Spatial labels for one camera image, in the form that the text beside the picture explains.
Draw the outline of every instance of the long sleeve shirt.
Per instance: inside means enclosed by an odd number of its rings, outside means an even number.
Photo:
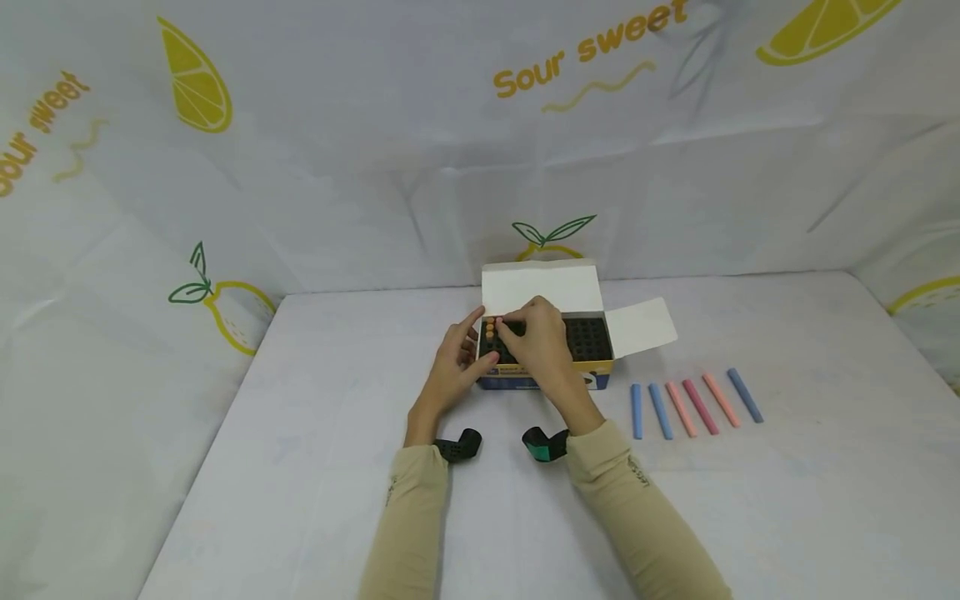
[[[606,529],[640,597],[732,598],[703,545],[640,468],[612,422],[567,438],[566,451],[573,485]],[[446,486],[446,461],[435,446],[396,454],[360,600],[433,599]]]

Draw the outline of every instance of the pink chalk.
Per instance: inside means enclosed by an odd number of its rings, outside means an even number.
[[[727,419],[730,420],[730,424],[734,427],[739,427],[740,419],[736,417],[736,413],[733,411],[733,408],[731,408],[730,403],[727,402],[727,397],[724,396],[723,392],[720,391],[720,386],[717,385],[716,379],[713,378],[713,375],[705,372],[704,381],[707,382],[707,387],[710,388],[711,392],[713,392],[713,397],[717,399],[717,404],[720,405],[724,415],[727,415]]]
[[[686,435],[691,438],[697,437],[697,428],[693,426],[693,421],[690,420],[690,415],[686,412],[684,408],[684,401],[680,398],[680,391],[677,390],[677,386],[673,381],[666,382],[666,391],[670,394],[670,399],[673,400],[673,405],[677,409],[677,414],[680,415],[680,422],[684,424],[684,429],[686,429]]]
[[[693,387],[693,382],[689,379],[684,379],[684,389],[690,396],[690,399],[693,400],[693,406],[697,409],[697,412],[700,413],[700,418],[704,420],[707,431],[709,431],[712,436],[718,435],[720,430],[717,429],[717,424],[713,422],[713,417],[707,412],[707,407],[704,406],[704,402],[700,399],[700,394],[697,392],[697,389]]]

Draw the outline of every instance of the lemon slice print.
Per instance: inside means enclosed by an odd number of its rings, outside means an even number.
[[[206,276],[204,242],[193,249],[190,263],[200,274],[200,281],[185,283],[167,298],[171,304],[203,303],[217,330],[237,350],[253,356],[260,346],[263,333],[274,317],[276,308],[270,298],[258,288],[243,281],[221,281],[213,286]]]
[[[530,242],[527,249],[516,256],[515,261],[521,262],[527,260],[534,254],[538,255],[535,260],[583,258],[584,256],[575,250],[559,244],[550,244],[550,242],[556,242],[570,237],[595,218],[596,215],[590,215],[588,217],[574,219],[554,229],[545,237],[532,225],[521,222],[511,223],[511,226],[516,229],[516,232],[522,235],[523,239]]]
[[[816,59],[883,18],[900,0],[813,0],[756,55],[785,66]]]
[[[173,23],[157,17],[173,75],[174,104],[180,120],[202,132],[222,132],[230,126],[233,105],[224,80],[220,79],[204,51]]]
[[[887,312],[901,323],[911,325],[920,331],[945,332],[945,324],[956,324],[960,320],[960,276],[944,277],[929,281],[910,290],[894,300]],[[946,360],[938,369],[950,388],[960,396],[960,364]]]

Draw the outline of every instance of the chalk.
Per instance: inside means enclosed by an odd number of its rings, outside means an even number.
[[[677,386],[673,381],[666,382],[666,391],[670,394],[670,399],[673,400],[673,406],[677,409],[677,414],[680,415],[680,422],[684,424],[684,429],[686,429],[686,435],[691,438],[697,437],[697,428],[693,426],[693,421],[690,420],[690,415],[686,412],[684,407],[684,400],[680,398],[680,391],[677,390]]]
[[[763,423],[763,415],[760,414],[760,409],[756,408],[754,397],[750,396],[750,390],[747,389],[747,385],[740,377],[740,373],[736,372],[736,369],[730,369],[727,371],[727,377],[733,382],[736,392],[740,394],[740,399],[747,405],[747,410],[750,411],[750,416],[754,418],[754,422]]]
[[[697,409],[697,412],[700,413],[700,418],[704,420],[707,431],[710,432],[711,436],[718,435],[720,430],[717,429],[717,424],[713,422],[713,417],[707,412],[707,407],[704,406],[704,402],[700,399],[700,394],[697,392],[697,389],[693,387],[693,382],[689,379],[684,379],[684,389],[687,395],[690,396],[690,399],[693,400],[693,406]]]
[[[666,409],[663,408],[663,400],[660,399],[660,388],[656,383],[651,383],[650,398],[654,400],[654,410],[657,411],[657,420],[660,421],[660,429],[663,430],[665,440],[673,440],[673,429],[670,427],[670,420],[666,417]]]
[[[634,406],[634,439],[643,439],[643,414],[640,406],[640,384],[630,386],[630,401]]]
[[[713,397],[717,399],[717,404],[720,405],[720,408],[723,410],[724,415],[727,415],[727,419],[730,420],[730,424],[734,427],[740,426],[740,419],[737,417],[736,413],[733,411],[733,408],[730,406],[730,403],[727,402],[727,397],[723,395],[723,392],[720,391],[720,386],[717,385],[716,379],[713,378],[708,372],[704,373],[704,381],[707,382],[707,387],[710,388],[710,391],[713,393]]]

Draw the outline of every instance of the box lid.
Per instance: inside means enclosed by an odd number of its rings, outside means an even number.
[[[607,311],[613,358],[643,352],[677,340],[677,329],[663,298]]]
[[[596,264],[586,258],[484,265],[481,294],[488,315],[517,310],[533,296],[563,313],[603,310]]]

